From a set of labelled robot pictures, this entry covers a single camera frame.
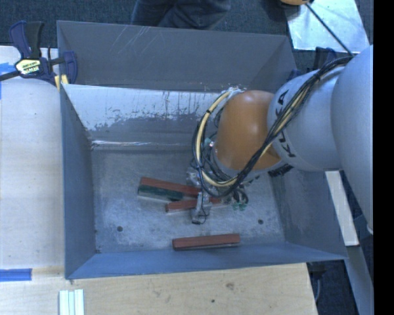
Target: bin floor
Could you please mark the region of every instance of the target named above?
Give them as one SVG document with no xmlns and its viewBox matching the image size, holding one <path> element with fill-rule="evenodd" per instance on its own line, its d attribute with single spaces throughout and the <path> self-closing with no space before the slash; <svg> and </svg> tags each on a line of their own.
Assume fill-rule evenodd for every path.
<svg viewBox="0 0 394 315">
<path fill-rule="evenodd" d="M 201 225 L 190 211 L 167 214 L 162 199 L 137 194 L 141 177 L 186 184 L 190 150 L 92 151 L 97 251 L 145 251 L 171 248 L 173 238 L 239 233 L 241 242 L 283 242 L 284 235 L 268 174 L 253 181 L 243 211 L 214 207 Z"/>
</svg>

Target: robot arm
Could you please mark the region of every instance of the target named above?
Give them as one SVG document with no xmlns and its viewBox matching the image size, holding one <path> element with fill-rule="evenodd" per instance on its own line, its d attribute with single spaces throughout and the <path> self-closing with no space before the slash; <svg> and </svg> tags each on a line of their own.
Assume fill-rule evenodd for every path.
<svg viewBox="0 0 394 315">
<path fill-rule="evenodd" d="M 370 46 L 354 58 L 334 60 L 285 83 L 275 95 L 252 90 L 229 99 L 211 143 L 215 167 L 210 172 L 204 171 L 204 134 L 195 134 L 203 182 L 222 188 L 222 196 L 283 164 L 304 171 L 343 170 L 373 230 L 372 54 Z M 205 131 L 213 110 L 198 132 Z"/>
</svg>

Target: gray bin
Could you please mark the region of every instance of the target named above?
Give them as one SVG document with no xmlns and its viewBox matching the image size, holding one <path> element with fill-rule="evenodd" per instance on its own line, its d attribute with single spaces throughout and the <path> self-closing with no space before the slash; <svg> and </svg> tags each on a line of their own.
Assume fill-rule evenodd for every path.
<svg viewBox="0 0 394 315">
<path fill-rule="evenodd" d="M 66 278 L 189 272 L 347 257 L 324 173 L 265 174 L 245 210 L 203 225 L 138 196 L 141 177 L 185 184 L 191 138 L 219 92 L 270 92 L 295 68 L 287 37 L 58 22 L 79 75 L 61 90 Z M 174 251 L 173 238 L 239 233 L 235 247 Z"/>
</svg>

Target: wooden block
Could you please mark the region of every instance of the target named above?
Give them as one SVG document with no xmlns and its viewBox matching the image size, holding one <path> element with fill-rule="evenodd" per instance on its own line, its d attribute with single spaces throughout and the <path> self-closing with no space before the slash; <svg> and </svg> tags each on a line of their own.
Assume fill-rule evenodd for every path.
<svg viewBox="0 0 394 315">
<path fill-rule="evenodd" d="M 221 200 L 219 198 L 210 198 L 210 202 L 213 203 L 213 207 L 219 205 Z M 194 209 L 197 205 L 197 199 L 184 199 L 181 201 L 171 202 L 165 205 L 167 213 L 178 212 L 183 210 Z"/>
<path fill-rule="evenodd" d="M 197 197 L 198 193 L 200 192 L 200 189 L 193 186 L 157 180 L 150 177 L 142 177 L 140 180 L 140 186 L 149 186 L 154 188 L 171 190 L 173 192 L 181 192 L 184 195 L 191 197 Z"/>
<path fill-rule="evenodd" d="M 198 249 L 204 247 L 230 246 L 239 242 L 239 234 L 217 234 L 213 236 L 175 238 L 172 240 L 172 247 L 175 250 Z"/>
</svg>

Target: dark pants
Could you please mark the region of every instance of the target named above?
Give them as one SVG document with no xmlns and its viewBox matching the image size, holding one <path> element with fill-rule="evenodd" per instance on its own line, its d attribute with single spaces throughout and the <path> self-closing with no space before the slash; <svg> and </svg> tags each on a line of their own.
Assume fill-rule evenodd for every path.
<svg viewBox="0 0 394 315">
<path fill-rule="evenodd" d="M 230 0 L 137 0 L 131 24 L 210 30 L 230 10 Z"/>
</svg>

